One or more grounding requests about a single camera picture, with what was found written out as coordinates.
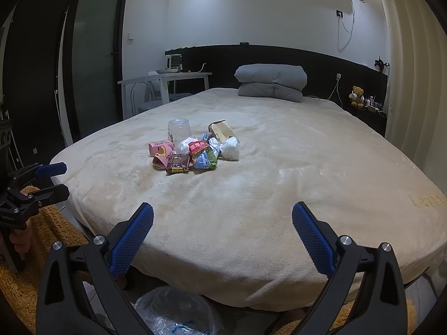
gray pillow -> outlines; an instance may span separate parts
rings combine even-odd
[[[303,90],[307,74],[301,66],[284,64],[252,64],[240,66],[234,76],[241,83],[272,83]]]
[[[243,97],[269,97],[300,103],[303,99],[301,91],[279,84],[244,83],[239,87],[239,95]]]

pink box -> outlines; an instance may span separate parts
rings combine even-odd
[[[169,146],[170,148],[174,149],[174,144],[171,141],[149,142],[149,155],[154,157],[161,146]]]

white table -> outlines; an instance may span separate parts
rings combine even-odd
[[[123,117],[124,117],[125,112],[127,111],[126,110],[126,108],[127,108],[126,85],[127,84],[135,84],[135,83],[159,80],[160,81],[160,91],[161,91],[161,102],[162,102],[162,104],[168,104],[169,103],[169,92],[168,92],[168,82],[169,81],[201,78],[205,82],[205,90],[208,90],[210,88],[210,84],[208,81],[209,75],[212,75],[212,73],[164,73],[164,74],[146,75],[144,77],[121,80],[118,82],[118,84],[121,84],[121,99],[122,99]]]

transparent plastic trash bag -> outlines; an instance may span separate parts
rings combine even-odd
[[[217,335],[223,328],[216,310],[203,297],[171,286],[146,293],[135,310],[155,335]]]

teddy bear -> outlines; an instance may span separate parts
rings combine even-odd
[[[363,89],[354,86],[352,93],[349,95],[351,99],[351,105],[357,108],[363,108],[363,103],[365,102],[365,97],[363,97]]]

